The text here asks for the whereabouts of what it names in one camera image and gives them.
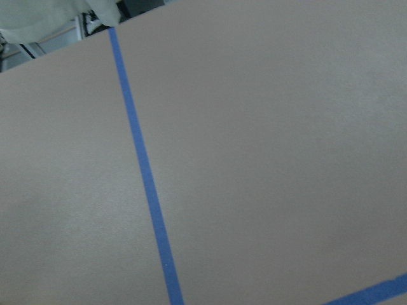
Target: long blue tape line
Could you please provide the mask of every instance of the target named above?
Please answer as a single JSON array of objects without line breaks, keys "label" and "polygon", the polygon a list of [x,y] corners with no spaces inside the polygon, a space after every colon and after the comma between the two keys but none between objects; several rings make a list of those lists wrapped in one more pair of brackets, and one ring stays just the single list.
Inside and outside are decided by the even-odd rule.
[{"label": "long blue tape line", "polygon": [[407,293],[407,274],[346,295],[325,305],[374,305]]},{"label": "long blue tape line", "polygon": [[135,151],[139,160],[142,181],[144,183],[151,220],[153,222],[155,238],[157,241],[158,252],[160,253],[170,303],[171,305],[183,305],[183,294],[181,292],[176,266],[172,257],[170,241],[165,228],[164,218],[161,212],[160,202],[158,200],[157,190],[154,183],[153,172],[151,171],[149,164],[139,118],[137,117],[137,111],[135,110],[133,96],[128,83],[126,68],[123,57],[121,56],[120,45],[115,28],[109,29],[109,36],[113,49],[114,60],[116,62],[117,72],[119,74],[121,90],[123,92],[123,98],[126,104],[127,116],[133,135]]}]

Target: blue tape strip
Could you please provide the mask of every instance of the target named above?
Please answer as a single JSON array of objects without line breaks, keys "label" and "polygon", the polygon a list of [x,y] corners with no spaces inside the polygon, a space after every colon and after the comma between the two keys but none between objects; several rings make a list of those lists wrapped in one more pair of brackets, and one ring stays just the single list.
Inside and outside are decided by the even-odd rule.
[{"label": "blue tape strip", "polygon": [[346,295],[325,305],[373,305],[407,293],[407,274]]},{"label": "blue tape strip", "polygon": [[154,183],[153,172],[148,160],[146,146],[142,137],[137,111],[135,110],[132,92],[127,79],[127,73],[115,28],[109,29],[110,41],[113,49],[114,60],[119,74],[121,90],[125,100],[128,121],[132,131],[135,151],[139,160],[140,171],[147,196],[148,206],[153,221],[155,238],[160,253],[161,264],[164,272],[165,283],[171,305],[183,305],[183,295],[178,282],[176,266],[171,253],[170,241],[164,224],[160,202],[158,201],[157,190]]}]

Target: white object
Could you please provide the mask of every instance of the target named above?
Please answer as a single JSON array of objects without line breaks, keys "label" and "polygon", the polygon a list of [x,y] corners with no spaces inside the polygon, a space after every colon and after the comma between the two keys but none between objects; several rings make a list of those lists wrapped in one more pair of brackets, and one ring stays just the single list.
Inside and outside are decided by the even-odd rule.
[{"label": "white object", "polygon": [[94,10],[104,25],[119,23],[114,0],[2,0],[0,33],[9,43],[36,42],[89,10]]}]

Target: cloth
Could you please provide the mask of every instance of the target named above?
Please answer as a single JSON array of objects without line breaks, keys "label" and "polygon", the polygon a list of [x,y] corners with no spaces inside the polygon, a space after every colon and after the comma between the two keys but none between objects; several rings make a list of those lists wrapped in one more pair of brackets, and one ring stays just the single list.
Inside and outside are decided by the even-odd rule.
[{"label": "cloth", "polygon": [[37,42],[89,10],[104,25],[119,23],[115,0],[1,0],[0,33],[9,43]]}]

